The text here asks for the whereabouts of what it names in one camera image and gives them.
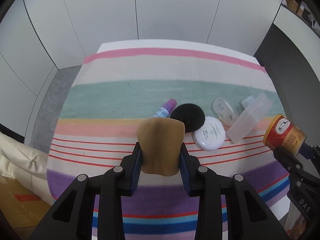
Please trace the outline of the right hand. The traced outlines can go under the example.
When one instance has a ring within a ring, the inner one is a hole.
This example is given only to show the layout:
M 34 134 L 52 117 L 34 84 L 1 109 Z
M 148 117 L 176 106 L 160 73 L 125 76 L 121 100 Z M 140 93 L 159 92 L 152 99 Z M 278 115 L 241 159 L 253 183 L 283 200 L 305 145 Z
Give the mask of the right hand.
M 303 215 L 300 215 L 289 233 L 289 238 L 307 240 L 316 239 L 317 234 L 315 233 L 314 227 L 314 223 L 307 221 Z

